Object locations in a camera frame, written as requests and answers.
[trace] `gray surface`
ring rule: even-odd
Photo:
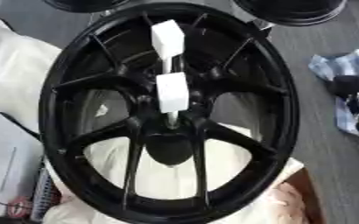
[[[209,5],[248,17],[231,3]],[[39,0],[4,0],[0,17],[19,33],[65,46],[88,23],[88,15],[54,10]],[[299,90],[301,128],[294,153],[309,169],[327,223],[359,224],[359,143],[334,125],[334,100],[307,69],[315,54],[347,53],[359,47],[359,0],[335,20],[308,28],[277,27],[272,42],[292,70]],[[228,116],[235,111],[227,111]]]

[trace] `white rod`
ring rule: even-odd
[[[172,58],[164,59],[162,62],[163,62],[163,74],[170,74],[172,72]]]
[[[178,111],[167,113],[167,121],[169,124],[169,128],[174,129],[177,126]]]
[[[163,63],[163,74],[170,74],[172,72],[172,58],[164,59]],[[169,128],[175,128],[178,120],[178,111],[167,113],[167,120]]]

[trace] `paper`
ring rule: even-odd
[[[31,197],[43,157],[41,143],[0,115],[0,202]],[[0,215],[6,206],[0,205]]]

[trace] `plaid shirt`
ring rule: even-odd
[[[359,75],[359,49],[335,59],[326,59],[319,55],[314,55],[309,68],[325,81],[332,81],[336,75]],[[338,128],[359,136],[356,129],[357,117],[351,114],[345,101],[336,97],[335,105]]]

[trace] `red object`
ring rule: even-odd
[[[7,214],[11,218],[24,218],[32,210],[32,203],[26,197],[18,197],[8,204]]]

